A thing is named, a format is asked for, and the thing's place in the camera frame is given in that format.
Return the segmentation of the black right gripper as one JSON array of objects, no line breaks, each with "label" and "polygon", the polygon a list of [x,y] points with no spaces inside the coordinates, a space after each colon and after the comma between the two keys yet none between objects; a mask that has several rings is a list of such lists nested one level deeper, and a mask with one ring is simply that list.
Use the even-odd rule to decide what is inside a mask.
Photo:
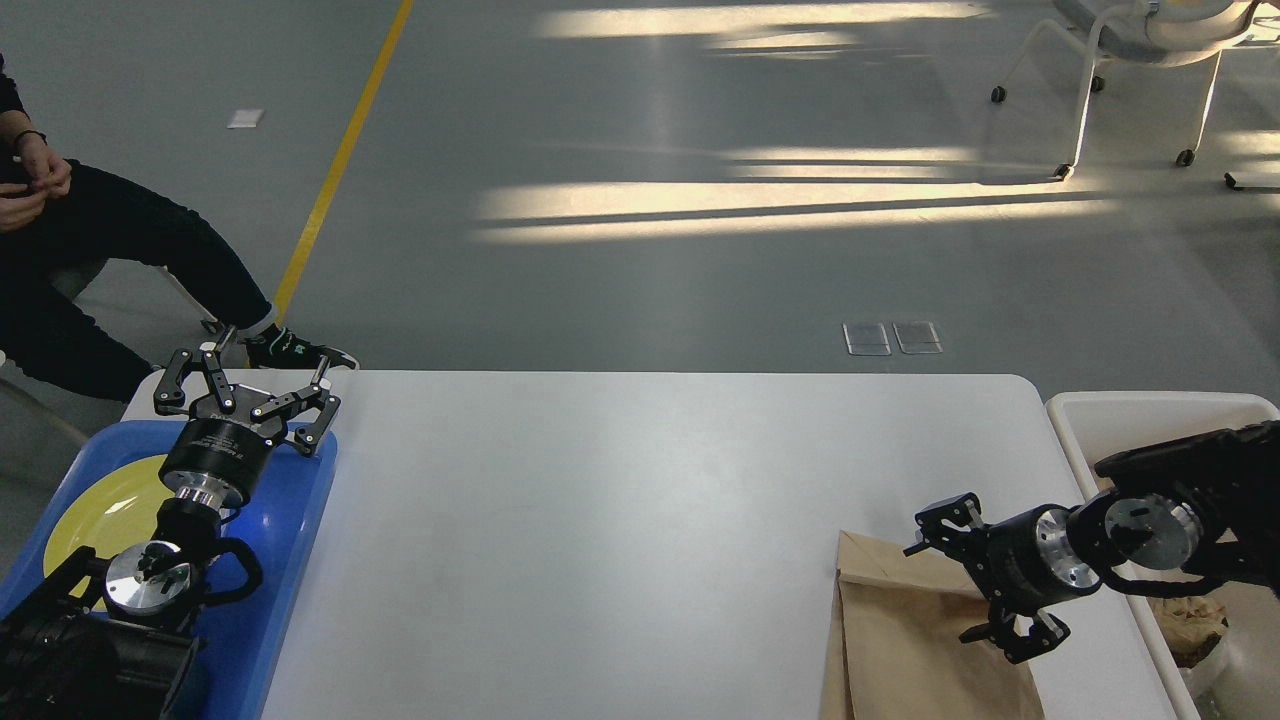
[{"label": "black right gripper", "polygon": [[1069,509],[1042,505],[993,525],[980,510],[974,492],[925,506],[914,516],[915,543],[902,556],[936,550],[980,571],[983,594],[1000,603],[992,603],[987,621],[964,630],[959,641],[984,641],[1010,664],[1023,664],[1056,650],[1071,634],[1044,609],[1093,594],[1101,579],[1073,548]]}]

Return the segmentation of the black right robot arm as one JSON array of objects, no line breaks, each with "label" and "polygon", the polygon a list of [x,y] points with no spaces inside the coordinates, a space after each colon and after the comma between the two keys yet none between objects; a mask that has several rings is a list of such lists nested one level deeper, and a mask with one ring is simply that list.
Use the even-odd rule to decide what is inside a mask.
[{"label": "black right robot arm", "polygon": [[960,562],[989,609],[964,643],[986,641],[1011,664],[1069,637],[1051,607],[1107,587],[1155,600],[1228,583],[1277,588],[1279,424],[1219,429],[1102,459],[1111,482],[1084,503],[1042,503],[995,524],[974,493],[915,516],[905,555]]}]

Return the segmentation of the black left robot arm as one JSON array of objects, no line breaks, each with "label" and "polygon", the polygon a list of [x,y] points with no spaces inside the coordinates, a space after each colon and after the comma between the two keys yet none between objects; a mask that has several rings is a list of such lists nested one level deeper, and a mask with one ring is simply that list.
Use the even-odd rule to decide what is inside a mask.
[{"label": "black left robot arm", "polygon": [[270,395],[227,379],[233,334],[178,350],[154,392],[156,413],[187,421],[159,473],[172,497],[152,536],[110,559],[77,548],[3,619],[4,717],[174,717],[204,647],[198,615],[264,583],[225,527],[275,450],[316,454],[340,405],[325,374],[351,360],[324,350],[307,386]]}]

